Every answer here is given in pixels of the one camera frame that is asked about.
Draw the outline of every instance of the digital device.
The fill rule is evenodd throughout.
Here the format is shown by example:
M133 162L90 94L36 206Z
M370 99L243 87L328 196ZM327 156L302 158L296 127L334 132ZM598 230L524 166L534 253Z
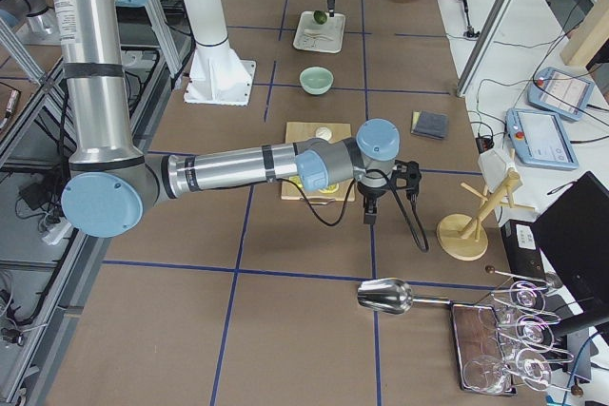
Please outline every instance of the digital device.
M563 170L580 166L558 113L510 108L505 123L523 164Z
M553 327L569 334L596 325L609 330L609 190L590 171L567 189L531 226L535 241L552 263L583 314ZM609 335L604 335L609 342Z
M578 121L588 105L594 83L553 67L544 68L535 76L528 90L529 103L558 113L565 119Z

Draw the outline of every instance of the round wooden base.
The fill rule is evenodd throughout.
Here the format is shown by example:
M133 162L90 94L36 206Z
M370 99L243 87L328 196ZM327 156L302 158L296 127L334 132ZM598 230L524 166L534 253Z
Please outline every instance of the round wooden base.
M483 228L480 230L478 241L473 234L469 238L460 238L461 231L471 219L464 214L451 214L442 219L436 228L442 249L460 261L476 261L488 248L488 237Z

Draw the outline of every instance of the blue cable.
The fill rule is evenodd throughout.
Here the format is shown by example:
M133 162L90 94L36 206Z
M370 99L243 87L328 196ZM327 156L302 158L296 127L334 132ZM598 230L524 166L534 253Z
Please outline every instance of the blue cable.
M590 344L590 341L592 341L592 339L594 339L594 337L600 335L601 333L604 333L604 332L596 332L594 335L591 335L590 337L588 337L588 339L581 345L580 351L578 352L577 356L575 357L575 361L573 362L573 370L571 370L571 376L569 377L569 381L567 382L567 385L566 385L567 389L571 385L571 382L573 382L575 373L578 370L578 365L580 364L580 358L581 358L581 354L583 354L583 350L586 348L586 346L588 344ZM567 403L567 394L568 394L568 392L564 393L564 396L562 397L562 403L560 404L560 406L564 406Z

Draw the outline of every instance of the green fruit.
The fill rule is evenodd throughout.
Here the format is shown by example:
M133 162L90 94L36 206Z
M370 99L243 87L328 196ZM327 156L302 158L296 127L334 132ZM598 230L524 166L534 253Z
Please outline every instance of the green fruit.
M313 19L317 24L325 24L327 21L327 14L325 11L315 10L313 13Z

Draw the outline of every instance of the stainless steel scoop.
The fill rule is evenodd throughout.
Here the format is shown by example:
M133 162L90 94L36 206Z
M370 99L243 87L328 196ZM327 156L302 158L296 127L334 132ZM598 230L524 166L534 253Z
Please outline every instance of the stainless steel scoop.
M414 295L412 287L404 280L385 278L365 280L358 287L358 303L374 311L387 314L403 314L414 303L449 305L447 297Z

